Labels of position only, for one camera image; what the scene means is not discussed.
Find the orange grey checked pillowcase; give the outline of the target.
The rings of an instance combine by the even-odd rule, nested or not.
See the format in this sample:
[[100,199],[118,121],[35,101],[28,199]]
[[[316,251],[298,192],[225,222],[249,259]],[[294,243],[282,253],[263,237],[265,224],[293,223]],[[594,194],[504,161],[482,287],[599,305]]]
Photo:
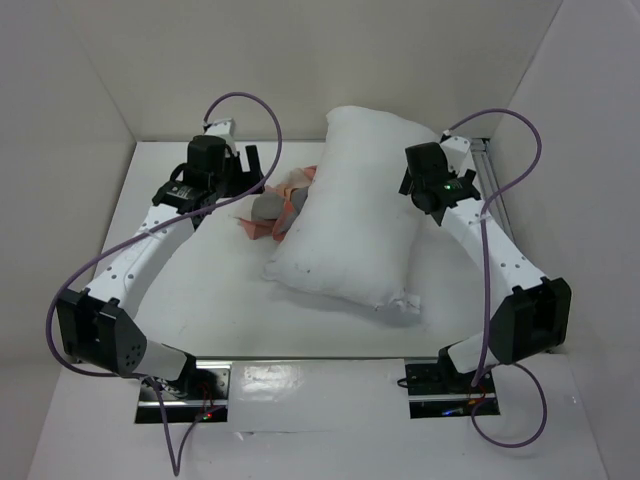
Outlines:
[[251,240],[271,237],[281,242],[302,211],[317,166],[295,168],[282,182],[247,198],[239,208],[238,224]]

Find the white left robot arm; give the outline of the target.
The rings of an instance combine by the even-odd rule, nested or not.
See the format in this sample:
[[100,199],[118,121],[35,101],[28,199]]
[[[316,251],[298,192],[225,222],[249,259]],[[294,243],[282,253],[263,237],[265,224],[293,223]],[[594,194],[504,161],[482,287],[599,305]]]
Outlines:
[[135,317],[142,300],[173,254],[197,231],[221,199],[263,192],[256,146],[248,161],[229,141],[194,137],[179,164],[152,198],[142,225],[105,270],[80,291],[64,289],[55,304],[64,352],[113,375],[151,377],[176,399],[214,377],[194,355],[147,338]]

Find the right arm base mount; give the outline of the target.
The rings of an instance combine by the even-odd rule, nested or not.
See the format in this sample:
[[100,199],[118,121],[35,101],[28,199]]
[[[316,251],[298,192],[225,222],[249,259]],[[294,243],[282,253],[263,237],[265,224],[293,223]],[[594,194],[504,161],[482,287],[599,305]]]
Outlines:
[[496,387],[491,373],[476,387],[473,373],[448,373],[435,359],[408,360],[405,375],[396,381],[408,395],[411,419],[470,417],[500,414]]

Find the white pillow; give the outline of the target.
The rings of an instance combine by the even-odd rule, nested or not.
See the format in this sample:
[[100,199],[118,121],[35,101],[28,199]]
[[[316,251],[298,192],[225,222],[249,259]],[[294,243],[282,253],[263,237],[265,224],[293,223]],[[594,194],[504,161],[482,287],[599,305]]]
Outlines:
[[408,288],[420,212],[400,194],[408,147],[434,142],[395,114],[341,106],[326,116],[324,150],[306,201],[263,276],[305,293],[417,314]]

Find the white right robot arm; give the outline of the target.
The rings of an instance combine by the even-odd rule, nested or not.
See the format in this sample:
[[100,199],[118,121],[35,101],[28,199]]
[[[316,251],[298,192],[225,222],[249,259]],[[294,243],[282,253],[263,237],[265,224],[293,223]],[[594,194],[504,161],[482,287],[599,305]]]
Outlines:
[[486,207],[469,142],[452,137],[405,150],[400,192],[445,229],[484,275],[489,300],[482,331],[441,350],[436,379],[460,391],[487,366],[511,365],[564,343],[572,292],[530,263]]

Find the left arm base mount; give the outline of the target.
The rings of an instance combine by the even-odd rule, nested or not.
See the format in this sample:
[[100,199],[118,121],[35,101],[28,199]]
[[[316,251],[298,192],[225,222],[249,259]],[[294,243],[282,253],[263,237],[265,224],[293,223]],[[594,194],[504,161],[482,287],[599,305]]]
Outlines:
[[[156,379],[170,424],[189,424],[198,418],[203,423],[226,423],[232,363],[225,360],[198,359],[199,373],[186,392]],[[143,380],[136,406],[136,424],[161,424],[157,395],[148,380]]]

